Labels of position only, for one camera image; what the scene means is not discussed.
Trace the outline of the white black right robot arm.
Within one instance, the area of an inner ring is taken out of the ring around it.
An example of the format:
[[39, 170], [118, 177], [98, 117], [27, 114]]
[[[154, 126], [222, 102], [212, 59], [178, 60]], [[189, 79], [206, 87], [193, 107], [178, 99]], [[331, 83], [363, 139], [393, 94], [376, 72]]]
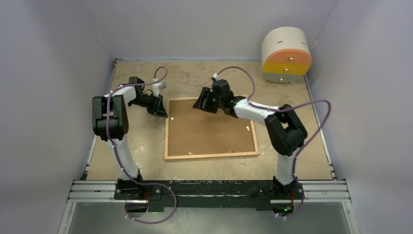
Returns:
[[236, 96], [225, 79], [213, 79], [211, 87], [203, 87], [193, 105], [194, 109], [217, 113], [221, 109], [226, 115], [243, 118], [266, 127], [270, 142], [278, 154], [274, 175], [274, 194], [286, 198], [296, 185], [294, 168], [299, 149], [304, 145], [308, 133], [303, 123], [291, 110], [290, 105], [282, 107], [265, 106], [250, 102], [244, 96]]

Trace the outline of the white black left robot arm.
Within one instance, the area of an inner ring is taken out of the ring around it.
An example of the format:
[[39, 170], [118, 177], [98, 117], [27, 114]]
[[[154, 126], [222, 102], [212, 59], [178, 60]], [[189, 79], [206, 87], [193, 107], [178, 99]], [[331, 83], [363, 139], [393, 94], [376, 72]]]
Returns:
[[144, 81], [138, 77], [131, 77], [128, 84], [120, 84], [109, 94], [92, 99], [94, 134], [107, 143], [115, 157], [119, 171], [118, 190], [121, 192], [126, 190], [132, 199], [142, 198], [145, 188], [150, 186], [157, 190], [163, 188], [161, 183], [143, 181], [131, 155], [127, 139], [128, 107], [137, 105], [146, 108], [153, 116], [168, 117], [163, 105], [163, 96], [159, 93], [165, 86], [158, 79], [154, 79], [151, 85], [151, 93], [147, 94]]

